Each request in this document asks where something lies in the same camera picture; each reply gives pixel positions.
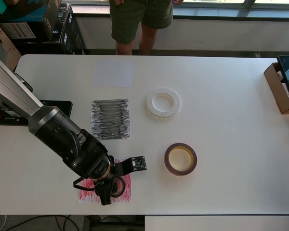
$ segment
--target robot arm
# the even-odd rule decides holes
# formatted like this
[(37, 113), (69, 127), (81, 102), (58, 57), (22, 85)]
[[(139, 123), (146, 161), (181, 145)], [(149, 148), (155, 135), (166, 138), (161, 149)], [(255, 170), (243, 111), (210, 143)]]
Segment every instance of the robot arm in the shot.
[[(4, 64), (6, 53), (0, 41), (0, 102), (28, 120), (29, 131), (57, 153), (63, 162), (80, 178), (74, 187), (95, 190), (102, 205), (111, 204), (111, 196), (118, 197), (115, 179), (133, 171), (146, 170), (145, 158), (133, 157), (114, 163), (107, 149), (86, 130), (78, 127), (59, 108), (43, 105), (33, 93)], [(83, 179), (94, 181), (95, 188), (78, 186)]]

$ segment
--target electrical cable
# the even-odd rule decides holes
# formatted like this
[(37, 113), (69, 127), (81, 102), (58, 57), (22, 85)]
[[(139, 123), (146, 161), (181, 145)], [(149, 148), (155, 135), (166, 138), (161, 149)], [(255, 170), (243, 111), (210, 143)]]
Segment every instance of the electrical cable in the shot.
[(62, 231), (62, 229), (61, 229), (61, 227), (60, 227), (60, 225), (58, 223), (57, 216), (54, 216), (54, 218), (56, 219), (56, 223), (57, 223), (57, 226), (58, 226), (59, 230)]
[(4, 223), (2, 224), (1, 228), (0, 228), (0, 231), (3, 229), (3, 227), (5, 226), (5, 223), (6, 223), (6, 218), (7, 218), (7, 215), (5, 215), (5, 218), (4, 218)]
[(66, 220), (70, 217), (71, 215), (68, 215), (66, 217), (66, 219), (64, 220), (64, 223), (63, 223), (63, 231), (66, 231)]
[(105, 218), (103, 218), (100, 222), (103, 222), (106, 218), (115, 218), (115, 219), (117, 219), (118, 221), (120, 221), (120, 222), (123, 223), (123, 220), (122, 220), (121, 218), (116, 217), (116, 216), (108, 216), (108, 217), (105, 217)]
[(94, 191), (96, 186), (100, 184), (100, 182), (96, 183), (94, 185), (94, 188), (86, 188), (86, 187), (82, 187), (82, 186), (77, 185), (79, 182), (83, 181), (84, 179), (85, 179), (84, 177), (79, 177), (76, 181), (73, 182), (73, 187), (75, 189), (81, 189), (84, 191)]
[(14, 225), (14, 226), (8, 228), (6, 231), (9, 231), (9, 230), (11, 230), (11, 229), (14, 229), (14, 228), (16, 228), (16, 227), (18, 227), (18, 226), (20, 226), (20, 225), (22, 225), (22, 224), (27, 223), (28, 221), (31, 221), (31, 220), (34, 220), (34, 219), (37, 219), (37, 218), (44, 218), (44, 217), (62, 217), (62, 218), (65, 218), (65, 219), (69, 220), (70, 222), (72, 222), (73, 225), (75, 225), (77, 231), (79, 231), (79, 228), (78, 228), (77, 224), (76, 224), (75, 222), (73, 222), (72, 219), (70, 219), (70, 218), (68, 218), (68, 217), (66, 217), (66, 216), (63, 216), (63, 215), (42, 215), (42, 216), (33, 217), (33, 218), (30, 218), (30, 219), (28, 219), (28, 220), (25, 220), (25, 221), (23, 221), (23, 222), (21, 222), (21, 223), (19, 223), (19, 224), (17, 224), (17, 225)]

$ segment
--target shorts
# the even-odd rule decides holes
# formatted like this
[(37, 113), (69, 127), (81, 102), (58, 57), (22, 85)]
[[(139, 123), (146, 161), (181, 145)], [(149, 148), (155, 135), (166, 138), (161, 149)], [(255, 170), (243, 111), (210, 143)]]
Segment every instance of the shorts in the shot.
[(109, 0), (109, 4), (111, 37), (118, 43), (132, 42), (140, 22), (154, 29), (163, 29), (172, 23), (171, 0), (124, 0), (119, 6)]

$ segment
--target black box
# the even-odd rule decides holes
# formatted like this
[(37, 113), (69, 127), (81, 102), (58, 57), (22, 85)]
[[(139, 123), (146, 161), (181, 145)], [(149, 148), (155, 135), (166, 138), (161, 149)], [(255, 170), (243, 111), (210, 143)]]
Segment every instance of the black box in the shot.
[(20, 0), (0, 14), (0, 26), (15, 41), (49, 41), (61, 0)]
[(15, 44), (25, 54), (76, 54), (72, 37), (64, 22), (56, 22), (51, 41), (42, 43), (24, 42)]
[(81, 36), (76, 17), (74, 17), (73, 10), (70, 4), (62, 3), (60, 5), (57, 21), (66, 23), (69, 33), (72, 36), (73, 42), (77, 49), (77, 53), (84, 54), (83, 50), (86, 49), (86, 45)]

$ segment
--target wall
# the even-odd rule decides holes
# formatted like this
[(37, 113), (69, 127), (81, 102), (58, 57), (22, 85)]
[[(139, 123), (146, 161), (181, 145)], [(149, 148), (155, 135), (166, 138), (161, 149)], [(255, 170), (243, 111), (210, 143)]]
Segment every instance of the wall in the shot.
[[(110, 18), (78, 18), (88, 49), (114, 49)], [(138, 48), (140, 30), (134, 48)], [(158, 32), (156, 50), (289, 51), (289, 22), (179, 20)]]

